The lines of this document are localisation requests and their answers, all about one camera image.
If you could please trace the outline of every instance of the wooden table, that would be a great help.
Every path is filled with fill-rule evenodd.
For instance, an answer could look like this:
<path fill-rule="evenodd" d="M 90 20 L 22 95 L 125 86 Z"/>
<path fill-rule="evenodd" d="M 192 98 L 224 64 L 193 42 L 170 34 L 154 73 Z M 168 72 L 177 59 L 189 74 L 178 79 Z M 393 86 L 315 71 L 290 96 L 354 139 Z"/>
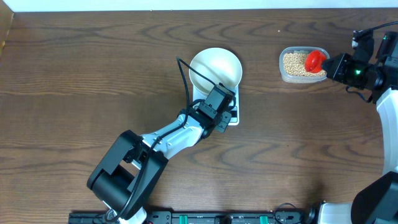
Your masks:
<path fill-rule="evenodd" d="M 65 223 L 71 211 L 104 210 L 88 176 L 123 131 L 175 119 L 185 106 L 175 56 L 189 62 L 209 47 L 243 64 L 241 123 L 171 158 L 148 204 L 352 201 L 381 176 L 376 107 L 331 80 L 283 82 L 279 54 L 352 52 L 354 29 L 396 20 L 398 9 L 17 13 L 0 67 L 0 222 Z"/>

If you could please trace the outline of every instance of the green strip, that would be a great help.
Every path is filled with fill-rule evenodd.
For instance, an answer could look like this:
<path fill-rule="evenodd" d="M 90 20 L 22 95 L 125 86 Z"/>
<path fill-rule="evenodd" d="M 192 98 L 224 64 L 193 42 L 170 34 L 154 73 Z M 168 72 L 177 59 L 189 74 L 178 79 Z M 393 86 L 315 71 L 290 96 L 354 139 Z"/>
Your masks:
<path fill-rule="evenodd" d="M 180 224 L 188 224 L 188 216 L 187 215 L 180 215 Z"/>
<path fill-rule="evenodd" d="M 268 224 L 268 217 L 267 216 L 260 217 L 260 224 Z"/>

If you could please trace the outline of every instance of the white background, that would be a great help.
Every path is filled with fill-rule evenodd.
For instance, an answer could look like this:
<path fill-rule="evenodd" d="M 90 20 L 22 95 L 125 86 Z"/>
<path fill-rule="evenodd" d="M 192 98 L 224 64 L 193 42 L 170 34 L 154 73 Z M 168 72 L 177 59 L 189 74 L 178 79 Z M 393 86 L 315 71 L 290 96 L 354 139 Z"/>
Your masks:
<path fill-rule="evenodd" d="M 398 0 L 4 0 L 4 2 L 14 12 L 398 7 Z"/>

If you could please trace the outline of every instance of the container of grains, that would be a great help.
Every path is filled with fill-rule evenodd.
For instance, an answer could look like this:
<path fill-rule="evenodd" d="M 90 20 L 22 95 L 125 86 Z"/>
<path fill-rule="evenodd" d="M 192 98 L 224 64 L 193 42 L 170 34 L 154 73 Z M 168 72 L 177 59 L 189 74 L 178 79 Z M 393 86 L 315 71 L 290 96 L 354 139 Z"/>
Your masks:
<path fill-rule="evenodd" d="M 318 73 L 306 72 L 304 68 L 305 59 L 309 53 L 319 50 L 329 59 L 326 50 L 319 47 L 288 47 L 279 56 L 279 70 L 282 79 L 289 83 L 315 83 L 326 79 L 324 70 Z"/>

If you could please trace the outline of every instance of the red object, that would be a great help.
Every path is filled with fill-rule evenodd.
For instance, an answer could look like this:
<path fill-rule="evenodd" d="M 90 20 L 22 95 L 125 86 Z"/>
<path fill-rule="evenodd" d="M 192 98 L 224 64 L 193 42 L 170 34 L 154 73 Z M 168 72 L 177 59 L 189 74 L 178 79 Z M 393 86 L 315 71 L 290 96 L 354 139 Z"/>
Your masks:
<path fill-rule="evenodd" d="M 304 68 L 307 72 L 318 73 L 322 71 L 322 62 L 324 60 L 326 60 L 326 55 L 319 50 L 314 50 L 308 55 Z"/>

